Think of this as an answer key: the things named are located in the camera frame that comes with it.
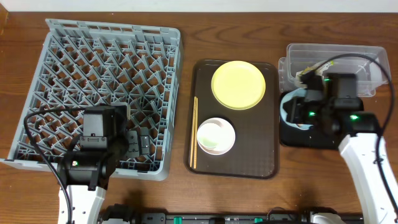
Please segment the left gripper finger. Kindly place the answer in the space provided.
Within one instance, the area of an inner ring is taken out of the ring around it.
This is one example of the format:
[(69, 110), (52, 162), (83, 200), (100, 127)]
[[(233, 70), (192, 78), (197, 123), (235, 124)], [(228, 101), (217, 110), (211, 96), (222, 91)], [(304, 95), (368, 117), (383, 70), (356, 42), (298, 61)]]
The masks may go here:
[(128, 157), (139, 157), (139, 145), (138, 145), (138, 135), (137, 131), (128, 131), (126, 133), (126, 138), (129, 142), (129, 148), (126, 155)]
[(141, 154), (150, 153), (149, 129), (147, 127), (140, 128), (139, 130), (139, 149)]

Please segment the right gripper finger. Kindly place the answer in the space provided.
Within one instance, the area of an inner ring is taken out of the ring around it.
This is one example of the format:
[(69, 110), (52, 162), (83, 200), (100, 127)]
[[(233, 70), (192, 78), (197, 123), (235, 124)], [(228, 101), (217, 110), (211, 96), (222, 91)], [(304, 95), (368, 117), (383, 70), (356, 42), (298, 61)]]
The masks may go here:
[(285, 111), (287, 114), (303, 114), (307, 111), (305, 98), (303, 96), (294, 96), (286, 101)]
[(309, 112), (289, 112), (286, 116), (286, 122), (292, 124), (311, 124), (311, 116)]

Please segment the white tissue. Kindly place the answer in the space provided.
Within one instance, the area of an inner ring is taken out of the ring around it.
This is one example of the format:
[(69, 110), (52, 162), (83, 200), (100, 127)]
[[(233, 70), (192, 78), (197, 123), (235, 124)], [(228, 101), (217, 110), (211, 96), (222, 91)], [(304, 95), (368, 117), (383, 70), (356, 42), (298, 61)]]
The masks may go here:
[(297, 88), (306, 88), (306, 87), (307, 87), (307, 84), (304, 84), (304, 83), (301, 81), (301, 77), (302, 77), (303, 75), (305, 75), (306, 73), (310, 72), (310, 71), (311, 71), (311, 70), (306, 69), (306, 70), (302, 70), (302, 71), (299, 71), (299, 72), (296, 73), (294, 85), (295, 85)]

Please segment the green snack wrapper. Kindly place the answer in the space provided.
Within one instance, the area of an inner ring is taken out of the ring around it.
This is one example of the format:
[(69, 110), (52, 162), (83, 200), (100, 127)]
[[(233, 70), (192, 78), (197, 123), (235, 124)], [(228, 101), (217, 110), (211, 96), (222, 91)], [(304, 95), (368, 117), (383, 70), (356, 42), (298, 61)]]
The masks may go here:
[(325, 70), (328, 70), (333, 65), (334, 65), (334, 61), (332, 61), (332, 60), (329, 62), (321, 61), (321, 62), (316, 63), (315, 65), (312, 65), (311, 67), (307, 67), (305, 70), (302, 71), (302, 73), (307, 73), (316, 68), (318, 68), (317, 73), (323, 73)]

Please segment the pale green cup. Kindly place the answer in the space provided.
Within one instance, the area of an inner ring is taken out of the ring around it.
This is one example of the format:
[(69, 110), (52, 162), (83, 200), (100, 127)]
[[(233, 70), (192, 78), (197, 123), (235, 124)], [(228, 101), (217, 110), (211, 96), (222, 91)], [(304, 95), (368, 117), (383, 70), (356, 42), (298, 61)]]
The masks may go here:
[(215, 123), (206, 123), (199, 127), (198, 142), (206, 148), (213, 149), (219, 144), (221, 127)]

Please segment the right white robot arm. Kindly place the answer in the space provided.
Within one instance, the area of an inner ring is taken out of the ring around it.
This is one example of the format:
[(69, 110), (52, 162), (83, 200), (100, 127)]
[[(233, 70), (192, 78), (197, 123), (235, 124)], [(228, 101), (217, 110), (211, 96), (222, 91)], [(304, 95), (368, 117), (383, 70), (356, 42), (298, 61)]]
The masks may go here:
[(386, 155), (382, 128), (364, 110), (352, 73), (314, 71), (299, 77), (301, 88), (280, 102), (289, 138), (305, 147), (335, 147), (346, 162), (365, 223), (397, 223), (397, 182)]

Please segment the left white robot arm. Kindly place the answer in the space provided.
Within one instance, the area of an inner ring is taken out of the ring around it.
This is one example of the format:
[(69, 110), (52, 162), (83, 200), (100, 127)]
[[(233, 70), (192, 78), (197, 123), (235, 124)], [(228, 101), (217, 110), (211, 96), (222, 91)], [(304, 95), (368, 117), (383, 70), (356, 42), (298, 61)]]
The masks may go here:
[(120, 160), (148, 152), (148, 136), (128, 130), (130, 118), (127, 103), (85, 108), (83, 132), (72, 139), (57, 164), (68, 194), (60, 198), (59, 223), (96, 223), (109, 178)]

